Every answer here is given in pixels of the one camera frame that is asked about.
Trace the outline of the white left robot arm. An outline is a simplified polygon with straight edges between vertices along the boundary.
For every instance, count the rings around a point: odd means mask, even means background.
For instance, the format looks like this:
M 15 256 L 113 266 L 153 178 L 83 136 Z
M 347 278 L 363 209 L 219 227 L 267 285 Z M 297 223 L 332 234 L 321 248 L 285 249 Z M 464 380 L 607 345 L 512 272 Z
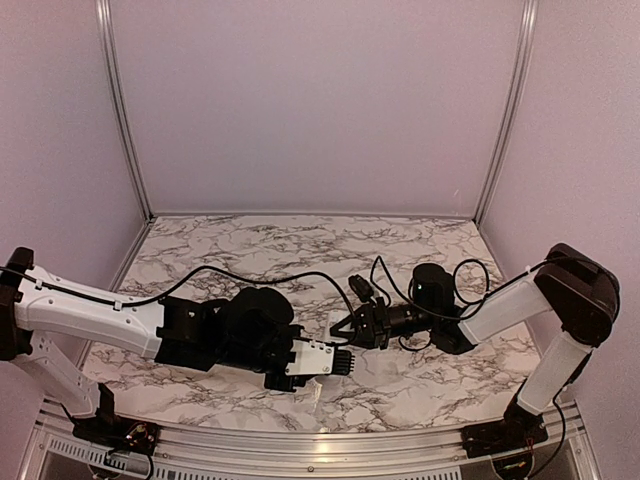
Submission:
M 1 267 L 1 358 L 55 396 L 106 445 L 125 438 L 109 389 L 85 377 L 49 339 L 67 334 L 156 363 L 207 372 L 216 365 L 264 375 L 268 389 L 293 391 L 330 371 L 333 355 L 304 340 L 291 304 L 271 288 L 196 302 L 164 294 L 135 298 L 66 282 L 16 248 Z

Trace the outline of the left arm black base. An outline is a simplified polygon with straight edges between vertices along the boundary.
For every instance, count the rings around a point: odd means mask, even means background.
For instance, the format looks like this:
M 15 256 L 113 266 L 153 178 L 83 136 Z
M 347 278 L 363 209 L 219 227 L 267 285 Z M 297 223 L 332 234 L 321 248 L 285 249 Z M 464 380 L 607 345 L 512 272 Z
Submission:
M 72 420 L 76 438 L 110 447 L 117 451 L 152 455 L 160 426 L 153 422 L 116 416 L 112 423 L 98 417 Z

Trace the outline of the white remote control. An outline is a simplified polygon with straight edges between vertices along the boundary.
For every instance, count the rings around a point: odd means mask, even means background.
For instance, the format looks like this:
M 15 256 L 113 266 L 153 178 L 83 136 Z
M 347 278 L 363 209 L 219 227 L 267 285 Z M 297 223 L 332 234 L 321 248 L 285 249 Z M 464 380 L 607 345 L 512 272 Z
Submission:
M 331 328 L 347 317 L 348 317 L 348 312 L 346 310 L 331 311 L 327 314 L 324 333 L 323 333 L 323 340 L 325 342 L 344 342 L 345 341 L 344 337 L 333 335 L 331 333 Z

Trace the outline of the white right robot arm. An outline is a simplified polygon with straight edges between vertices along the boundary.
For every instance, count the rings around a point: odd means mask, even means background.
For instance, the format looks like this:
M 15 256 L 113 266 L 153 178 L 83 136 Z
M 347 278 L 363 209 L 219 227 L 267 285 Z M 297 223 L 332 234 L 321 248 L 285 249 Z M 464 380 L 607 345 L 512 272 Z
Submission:
M 426 333 L 437 350 L 464 355 L 520 324 L 551 321 L 555 333 L 496 425 L 495 438 L 506 448 L 533 433 L 545 409 L 609 338 L 621 310 L 615 274 L 566 243 L 477 300 L 464 299 L 455 273 L 437 263 L 413 268 L 399 304 L 373 278 L 354 275 L 349 283 L 361 304 L 327 333 L 362 349 L 384 349 L 395 338 Z

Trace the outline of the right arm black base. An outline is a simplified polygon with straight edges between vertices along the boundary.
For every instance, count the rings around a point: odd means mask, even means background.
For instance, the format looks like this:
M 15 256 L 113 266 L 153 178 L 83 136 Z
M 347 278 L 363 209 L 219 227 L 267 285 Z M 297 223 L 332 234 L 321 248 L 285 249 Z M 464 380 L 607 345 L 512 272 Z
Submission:
M 549 436 L 541 416 L 503 418 L 462 428 L 462 446 L 469 458 L 501 454 L 543 443 Z

